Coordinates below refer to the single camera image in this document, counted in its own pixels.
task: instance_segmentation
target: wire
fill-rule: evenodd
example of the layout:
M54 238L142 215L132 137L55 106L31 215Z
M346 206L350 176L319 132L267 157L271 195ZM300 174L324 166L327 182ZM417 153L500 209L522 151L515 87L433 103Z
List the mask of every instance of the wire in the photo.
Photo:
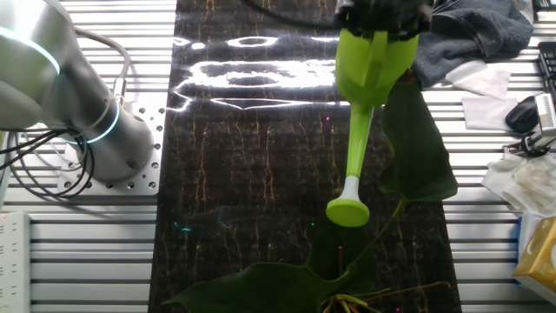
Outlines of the wire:
M34 150L36 150L38 147L42 146L43 144L47 143L50 139L54 138L54 137L58 137L62 135L62 133L54 133L51 134L49 137L46 137L44 140L42 140L41 142L37 143L36 145L28 148L26 151L19 153L15 158L11 158L10 154L8 153L6 156L6 162L4 162L3 165L0 165L0 170L3 170L5 168L7 168L8 166L12 165L13 163L21 160L23 157L27 156L29 153L33 152ZM15 149L18 150L21 149L22 147L14 147L14 148L10 148L10 149Z
M339 30L341 28L340 25L336 25L336 24L318 24L318 23L310 23L305 21L294 20L292 18L284 17L279 14L276 14L271 10L264 9L259 4L254 3L252 0L239 0L239 1L244 5L248 6L249 8L251 8L252 10L262 13L267 17L273 18L274 20L289 26L308 28L308 29L317 29L317 30Z
M27 142L28 142L28 141L29 141L29 138L27 137L27 134L26 134L26 133L23 133L23 136L25 137L25 139L26 139ZM57 148L51 141L49 141L49 144L52 146L52 148L54 148L54 151L57 153L57 155L58 155L62 160L64 160L64 161L67 162L67 163L74 163L74 162L72 162L72 161L70 161L70 160L67 160L65 157L63 157L63 156L60 154L60 152L58 152L58 148ZM81 169L82 166L83 166L83 160L85 159L85 154L82 153L81 159L77 162L77 164L79 164L79 166L76 166L76 167L74 167L74 168L72 168L72 169L67 169L67 170L66 170L66 169L62 169L60 166L53 165L53 164L51 164L50 162L46 161L46 160L44 159L44 157L41 156L40 153L36 152L36 150L33 150L33 153L35 154L36 157L38 157L39 160L43 161L43 163L44 163L46 166L50 167L50 168L53 169L53 170L59 170L59 171L64 171L64 172L72 172L72 171L76 171L76 170Z
M88 39L95 40L99 43L104 43L107 46L112 47L112 48L116 49L118 52L120 52L120 54L123 57L123 68L122 68L122 72L120 73L119 78L125 78L128 75L129 66L131 66L131 57L129 56L128 51L125 50L125 48L123 48L122 45L120 45L119 43L115 42L114 40L112 40L108 37L95 34L94 32L90 32L88 30L82 30L82 29L76 28L76 34L81 35L81 36L85 36Z
M42 134L41 136L39 136L39 137L37 137L37 138L35 138L35 139L33 139L33 140L27 142L27 143L23 143L23 144L21 144L21 145L19 145L19 146L17 146L17 147L7 148L7 149L4 149L4 150L0 150L0 154L6 154L6 153L10 153L10 152L19 150L19 149L21 149L21 148L29 147L30 145L35 144L35 143L39 142L40 140L43 140L43 139L46 138L46 137L49 137L49 136L52 136L52 135L56 135L56 134L62 134L62 133L60 133L59 131L51 130L51 131L49 131L49 132L47 132L47 133L44 133L44 134Z
M73 196L77 196L80 195L81 193L83 193L83 191L89 187L90 181L93 177L94 171L95 171L95 157L93 155L93 151L90 148L90 146L87 144L87 139L85 137L82 137L83 140L76 140L78 141L78 145L79 148L81 149L82 153L86 156L83 160L83 166L82 166L82 172L81 175L79 176L79 178L77 179L77 181L68 189L62 191L62 192L58 192L58 193L54 193L50 190L45 189L44 187L42 187L40 185L40 183L37 181L37 179L30 173L29 169L27 168L27 165L25 164L25 161L21 158L20 162L22 165L22 169L25 171L25 173L27 174L27 176L33 181L33 183L36 184L36 187L41 189L44 193L40 193L38 191L33 190L31 187L27 186L24 182L23 179L17 174L16 169L13 166L13 163L11 164L11 169L14 175L14 178L30 193L32 193L35 196L52 196L55 198L71 198ZM87 162L89 160L90 157L90 161L91 161L91 166L90 166L90 173L89 173L89 177L87 178L87 181L85 182L85 184L83 185L83 187L78 190L76 193L72 194L72 195L66 195L67 193L69 193L70 191L72 191L73 189L75 189L80 182L83 180L83 178L85 177L85 172L87 169Z
M51 129L48 128L44 128L44 129L32 129L32 128L28 128L25 130L17 130L17 129L4 129L4 128L0 128L0 131L13 131L13 132L22 132L22 133L31 133L31 132L44 132L44 131L50 131Z

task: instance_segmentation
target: marble surface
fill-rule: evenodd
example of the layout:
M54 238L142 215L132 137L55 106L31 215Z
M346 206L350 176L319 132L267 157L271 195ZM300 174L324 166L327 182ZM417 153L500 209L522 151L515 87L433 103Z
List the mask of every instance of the marble surface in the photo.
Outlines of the marble surface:
M332 1L275 4L321 23L334 11ZM336 38L236 0L178 3L149 312L185 312L161 303L253 263L304 263L345 178L349 107L334 87ZM390 160L380 121L377 112L360 186L370 236L397 204L378 191ZM392 296L377 309L461 312L440 203L407 208L376 254L380 289L452 285Z

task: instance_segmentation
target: power strip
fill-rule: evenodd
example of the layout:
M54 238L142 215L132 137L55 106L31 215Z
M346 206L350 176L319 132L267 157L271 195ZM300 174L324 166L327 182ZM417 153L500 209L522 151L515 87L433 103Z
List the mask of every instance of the power strip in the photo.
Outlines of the power strip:
M30 313L30 218L0 215L0 313Z

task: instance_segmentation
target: white tissue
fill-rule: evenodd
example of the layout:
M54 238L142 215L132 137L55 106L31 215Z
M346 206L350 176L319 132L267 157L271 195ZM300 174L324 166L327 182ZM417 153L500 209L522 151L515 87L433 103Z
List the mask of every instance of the white tissue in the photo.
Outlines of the white tissue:
M491 97L464 97L461 99L468 130L511 131L505 118L518 105L516 98L500 101Z
M483 61L475 60L447 73L446 80L454 87L504 101L511 75L509 70L489 68Z

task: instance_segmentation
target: gray robot arm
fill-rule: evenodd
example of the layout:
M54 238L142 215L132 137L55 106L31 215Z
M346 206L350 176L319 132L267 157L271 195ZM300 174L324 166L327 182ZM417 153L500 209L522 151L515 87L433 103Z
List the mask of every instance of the gray robot arm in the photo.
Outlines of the gray robot arm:
M57 0L0 1L0 129L39 121L79 129L95 155L94 178L116 182L153 151L146 123L122 106L124 89L117 79L115 95L93 70ZM69 134L64 139L75 146Z

